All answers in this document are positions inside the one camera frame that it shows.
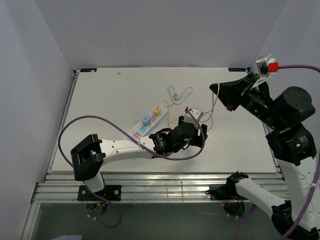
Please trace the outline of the yellow charger plug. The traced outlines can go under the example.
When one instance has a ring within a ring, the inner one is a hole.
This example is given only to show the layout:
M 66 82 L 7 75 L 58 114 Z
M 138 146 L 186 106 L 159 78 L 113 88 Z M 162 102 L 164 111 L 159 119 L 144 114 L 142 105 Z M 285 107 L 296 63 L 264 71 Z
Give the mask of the yellow charger plug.
M 161 112 L 162 112 L 162 108 L 160 106 L 157 106 L 153 109 L 153 115 L 155 117 L 158 117 L 161 114 Z

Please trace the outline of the white colourful power strip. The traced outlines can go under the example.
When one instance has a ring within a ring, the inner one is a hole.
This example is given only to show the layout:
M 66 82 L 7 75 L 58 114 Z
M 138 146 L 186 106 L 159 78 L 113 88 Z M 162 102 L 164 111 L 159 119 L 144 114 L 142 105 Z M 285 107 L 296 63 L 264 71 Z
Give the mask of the white colourful power strip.
M 168 116 L 168 108 L 163 104 L 156 105 L 150 111 L 139 111 L 138 119 L 134 121 L 134 126 L 127 133 L 134 139 L 140 139 L 149 135 Z

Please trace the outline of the blue charger plug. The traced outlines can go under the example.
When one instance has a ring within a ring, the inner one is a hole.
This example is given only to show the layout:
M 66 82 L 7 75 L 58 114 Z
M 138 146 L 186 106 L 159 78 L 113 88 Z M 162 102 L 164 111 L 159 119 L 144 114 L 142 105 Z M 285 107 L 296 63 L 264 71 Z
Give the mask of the blue charger plug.
M 151 124 L 151 117 L 149 115 L 146 115 L 143 119 L 142 119 L 142 125 L 144 127 L 148 127 Z

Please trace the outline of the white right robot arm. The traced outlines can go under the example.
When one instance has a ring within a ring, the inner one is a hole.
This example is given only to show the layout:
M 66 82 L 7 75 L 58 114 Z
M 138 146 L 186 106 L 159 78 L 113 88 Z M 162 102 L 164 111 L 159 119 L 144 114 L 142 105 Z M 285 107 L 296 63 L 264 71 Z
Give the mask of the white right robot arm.
M 288 199 L 256 184 L 247 174 L 235 172 L 226 183 L 212 190 L 214 199 L 244 198 L 263 210 L 283 239 L 317 240 L 320 237 L 320 164 L 316 145 L 303 121 L 315 113 L 310 94 L 291 86 L 271 98 L 259 75 L 230 82 L 213 83 L 210 90 L 229 111 L 243 107 L 270 128 L 267 143 L 282 171 Z

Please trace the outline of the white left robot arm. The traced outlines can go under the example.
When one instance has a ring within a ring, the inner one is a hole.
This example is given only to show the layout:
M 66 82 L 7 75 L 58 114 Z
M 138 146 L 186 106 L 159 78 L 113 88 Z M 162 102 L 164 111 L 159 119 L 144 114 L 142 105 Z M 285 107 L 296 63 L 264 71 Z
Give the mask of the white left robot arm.
M 203 149 L 207 130 L 207 125 L 195 123 L 190 116 L 180 116 L 175 128 L 163 128 L 144 137 L 106 140 L 90 134 L 70 151 L 74 179 L 83 182 L 89 187 L 88 193 L 100 200 L 106 195 L 100 173 L 103 165 L 136 158 L 166 159 L 190 146 Z

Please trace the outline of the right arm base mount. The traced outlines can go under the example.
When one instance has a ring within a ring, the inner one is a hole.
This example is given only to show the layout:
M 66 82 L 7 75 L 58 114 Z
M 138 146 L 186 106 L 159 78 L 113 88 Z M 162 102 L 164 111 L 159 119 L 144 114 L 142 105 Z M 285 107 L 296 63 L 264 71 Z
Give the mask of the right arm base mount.
M 236 190 L 236 184 L 240 180 L 248 179 L 249 176 L 243 172 L 235 172 L 226 178 L 226 183 L 219 187 L 215 187 L 213 184 L 209 186 L 209 189 L 205 191 L 206 195 L 210 195 L 211 200 L 238 200 L 245 199 L 239 195 Z

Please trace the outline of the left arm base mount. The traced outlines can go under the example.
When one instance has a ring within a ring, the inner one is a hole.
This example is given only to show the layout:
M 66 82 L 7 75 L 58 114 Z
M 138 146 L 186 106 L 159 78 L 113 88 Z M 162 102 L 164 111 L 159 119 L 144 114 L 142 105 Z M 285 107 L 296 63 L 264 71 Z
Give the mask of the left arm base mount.
M 103 190 L 97 191 L 94 194 L 108 201 L 120 201 L 122 194 L 122 186 L 114 184 L 105 185 Z M 100 201 L 101 199 L 99 197 L 96 197 L 95 195 L 90 193 L 85 184 L 82 184 L 79 186 L 76 199 L 82 202 Z

